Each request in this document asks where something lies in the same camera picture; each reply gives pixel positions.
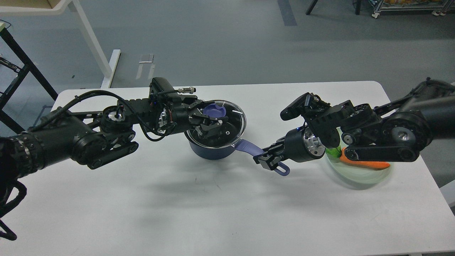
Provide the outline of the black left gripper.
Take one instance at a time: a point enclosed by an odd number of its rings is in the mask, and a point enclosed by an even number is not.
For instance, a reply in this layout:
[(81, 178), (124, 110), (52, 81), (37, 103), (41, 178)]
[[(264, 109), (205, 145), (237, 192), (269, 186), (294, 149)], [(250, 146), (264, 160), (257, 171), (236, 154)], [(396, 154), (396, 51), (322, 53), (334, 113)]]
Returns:
[(203, 109), (212, 103), (214, 101), (203, 101), (190, 95), (173, 98), (172, 101), (155, 101), (155, 131), (165, 136), (194, 128), (199, 140), (219, 140), (223, 121), (203, 124), (203, 120), (211, 119), (203, 114)]

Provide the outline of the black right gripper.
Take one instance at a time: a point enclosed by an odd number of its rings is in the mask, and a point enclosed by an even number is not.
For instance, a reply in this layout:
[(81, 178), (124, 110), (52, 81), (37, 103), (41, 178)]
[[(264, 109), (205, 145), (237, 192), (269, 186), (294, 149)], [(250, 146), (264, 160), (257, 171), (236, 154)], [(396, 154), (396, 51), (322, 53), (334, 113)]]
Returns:
[(299, 127), (286, 133), (270, 146), (263, 148), (263, 154), (253, 156), (256, 164), (275, 172), (289, 172), (289, 167), (279, 157), (267, 153), (283, 153), (283, 160), (307, 162), (320, 159), (325, 155), (325, 146), (316, 137), (310, 127)]

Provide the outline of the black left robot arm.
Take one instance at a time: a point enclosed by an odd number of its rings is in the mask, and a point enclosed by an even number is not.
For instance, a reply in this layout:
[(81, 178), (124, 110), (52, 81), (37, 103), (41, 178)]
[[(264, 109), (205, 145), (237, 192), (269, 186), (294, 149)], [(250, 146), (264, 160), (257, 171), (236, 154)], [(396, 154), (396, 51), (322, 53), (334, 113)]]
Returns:
[(103, 90), (76, 96), (39, 125), (1, 138), (1, 216), (25, 198), (22, 177), (66, 159), (94, 170), (135, 152), (135, 124), (157, 142), (190, 129), (203, 139), (222, 135), (228, 119), (224, 107), (199, 100), (189, 89), (152, 90), (135, 100)]

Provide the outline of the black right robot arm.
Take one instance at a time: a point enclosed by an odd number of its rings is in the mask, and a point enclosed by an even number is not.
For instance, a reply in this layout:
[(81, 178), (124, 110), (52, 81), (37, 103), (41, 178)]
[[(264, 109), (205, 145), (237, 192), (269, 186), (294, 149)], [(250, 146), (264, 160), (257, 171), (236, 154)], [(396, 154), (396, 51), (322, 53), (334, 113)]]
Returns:
[(307, 92), (280, 112), (288, 121), (301, 116), (304, 125), (253, 156), (274, 170), (286, 159), (320, 159), (343, 141), (343, 154), (354, 163), (413, 162), (433, 140), (454, 138), (454, 85), (426, 78), (405, 97), (372, 108), (350, 100), (331, 106)]

